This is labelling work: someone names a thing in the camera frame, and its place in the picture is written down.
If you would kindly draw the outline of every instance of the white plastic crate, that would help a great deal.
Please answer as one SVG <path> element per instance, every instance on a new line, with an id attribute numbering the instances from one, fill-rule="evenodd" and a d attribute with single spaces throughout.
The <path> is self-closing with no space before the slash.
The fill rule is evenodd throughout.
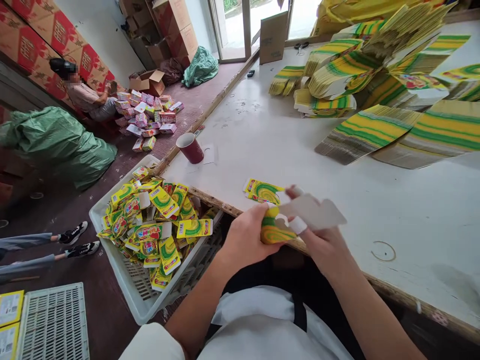
<path id="1" fill-rule="evenodd" d="M 105 215 L 107 204 L 112 195 L 123 184 L 132 179 L 134 170 L 140 166 L 149 167 L 153 163 L 159 164 L 160 160 L 152 155 L 145 156 L 90 209 L 88 214 L 97 233 L 103 230 L 102 217 Z M 197 241 L 185 261 L 181 261 L 180 267 L 162 292 L 152 289 L 147 268 L 129 262 L 110 241 L 100 239 L 118 285 L 138 325 L 146 324 L 159 310 L 172 304 L 180 296 L 186 295 L 197 283 L 202 275 L 202 272 L 198 273 L 198 266 L 205 269 L 205 265 L 209 264 L 213 259 L 212 249 L 215 249 L 216 252 L 220 248 L 218 244 L 221 242 L 222 237 L 217 225 L 223 214 L 222 211 L 218 212 L 213 219 L 213 234 L 211 236 L 203 236 Z"/>
<path id="2" fill-rule="evenodd" d="M 90 359 L 82 282 L 25 294 L 15 358 Z"/>

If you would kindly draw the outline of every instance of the black sneaker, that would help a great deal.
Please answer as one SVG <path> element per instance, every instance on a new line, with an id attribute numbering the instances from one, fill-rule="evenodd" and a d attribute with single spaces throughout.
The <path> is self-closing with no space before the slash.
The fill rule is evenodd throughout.
<path id="1" fill-rule="evenodd" d="M 78 245 L 74 248 L 65 251 L 67 258 L 83 258 L 87 255 L 92 255 L 100 247 L 100 241 L 89 242 L 85 245 Z"/>
<path id="2" fill-rule="evenodd" d="M 77 242 L 79 239 L 80 235 L 82 235 L 85 230 L 87 230 L 87 227 L 89 226 L 89 223 L 84 221 L 81 222 L 76 228 L 73 230 L 67 230 L 63 234 L 60 235 L 60 238 L 58 239 L 58 242 L 60 244 L 64 245 L 73 245 Z"/>

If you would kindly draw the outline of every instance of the red cup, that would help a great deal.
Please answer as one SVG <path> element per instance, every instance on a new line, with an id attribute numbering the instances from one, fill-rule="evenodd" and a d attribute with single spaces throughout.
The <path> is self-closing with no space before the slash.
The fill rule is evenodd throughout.
<path id="1" fill-rule="evenodd" d="M 191 132 L 184 133 L 176 140 L 176 145 L 192 164 L 198 164 L 204 159 L 204 152 Z"/>

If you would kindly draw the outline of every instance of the green plastic sack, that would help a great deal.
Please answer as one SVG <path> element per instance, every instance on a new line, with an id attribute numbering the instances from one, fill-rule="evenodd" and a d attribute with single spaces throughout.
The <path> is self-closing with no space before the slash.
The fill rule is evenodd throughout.
<path id="1" fill-rule="evenodd" d="M 41 111 L 14 111 L 0 125 L 0 146 L 79 190 L 93 185 L 115 160 L 117 148 L 85 130 L 69 112 L 49 106 Z"/>
<path id="2" fill-rule="evenodd" d="M 182 84 L 187 88 L 213 79 L 219 72 L 219 61 L 203 46 L 199 46 L 189 67 L 183 73 Z"/>

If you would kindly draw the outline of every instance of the tiled floor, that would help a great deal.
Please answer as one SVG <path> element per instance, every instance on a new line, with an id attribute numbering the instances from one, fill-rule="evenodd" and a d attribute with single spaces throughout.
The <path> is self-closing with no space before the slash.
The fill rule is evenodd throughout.
<path id="1" fill-rule="evenodd" d="M 159 159 L 164 157 L 175 145 L 177 137 L 198 120 L 242 66 L 241 63 L 220 65 L 216 77 L 191 89 L 182 87 L 180 83 L 168 87 L 165 93 L 171 95 L 174 100 L 183 102 L 185 109 L 177 115 L 176 133 L 159 135 L 151 154 Z M 135 140 L 134 137 L 119 136 L 112 141 L 118 147 L 115 161 L 95 185 L 82 193 L 68 184 L 57 182 L 44 184 L 39 189 L 44 192 L 44 198 L 40 200 L 27 198 L 9 210 L 10 225 L 0 229 L 0 238 L 43 232 L 58 234 L 74 228 L 83 220 L 89 220 L 90 208 L 145 156 L 145 153 L 132 151 Z M 95 234 L 93 226 L 90 226 L 78 243 L 95 241 L 97 239 Z M 49 244 L 11 252 L 0 262 L 0 266 L 52 253 L 60 254 L 65 248 L 66 246 Z M 0 294 L 83 282 L 91 359 L 118 359 L 137 332 L 138 326 L 130 314 L 102 249 L 93 256 L 60 261 L 38 275 L 40 275 L 38 280 L 0 285 Z M 163 313 L 158 313 L 154 320 L 163 323 L 165 321 Z"/>

